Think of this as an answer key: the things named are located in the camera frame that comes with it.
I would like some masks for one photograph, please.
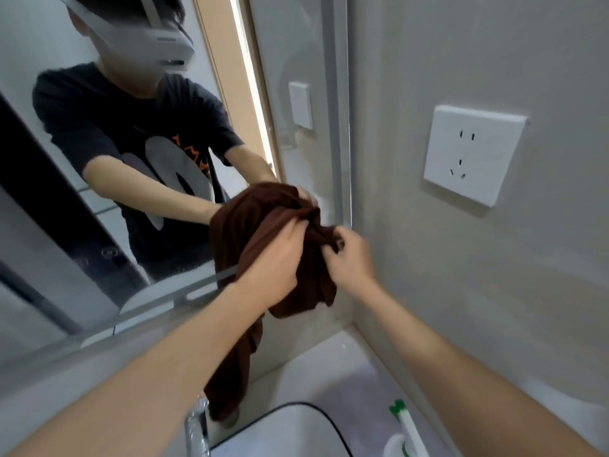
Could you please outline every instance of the chrome faucet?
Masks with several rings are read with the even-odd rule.
[[[209,437],[207,434],[207,419],[205,411],[209,401],[204,395],[197,398],[197,403],[188,412],[184,421],[184,431],[187,436],[187,456],[188,457],[209,457]]]

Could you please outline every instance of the sink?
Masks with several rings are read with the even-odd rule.
[[[351,457],[331,419],[307,403],[288,403],[217,444],[212,457]]]

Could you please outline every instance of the electrical outlet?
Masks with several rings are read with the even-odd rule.
[[[423,178],[492,207],[526,120],[521,115],[437,106]]]

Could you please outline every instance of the vr headset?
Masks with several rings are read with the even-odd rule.
[[[141,0],[148,25],[111,23],[90,12],[76,0],[65,4],[97,34],[109,49],[143,68],[184,71],[194,56],[193,41],[173,20],[161,20],[153,0]]]

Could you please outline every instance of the brown towel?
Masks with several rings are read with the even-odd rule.
[[[209,243],[220,272],[237,265],[238,279],[258,255],[292,218],[307,219],[302,259],[296,271],[296,288],[270,308],[278,318],[313,309],[323,301],[334,303],[336,286],[330,279],[321,245],[337,250],[334,227],[320,224],[318,207],[298,196],[293,186],[260,183],[250,186],[220,208],[209,225]],[[225,286],[231,279],[220,283]],[[261,318],[250,327],[226,356],[205,387],[209,415],[214,421],[227,418],[243,400],[247,391],[250,354],[256,351],[263,334]]]

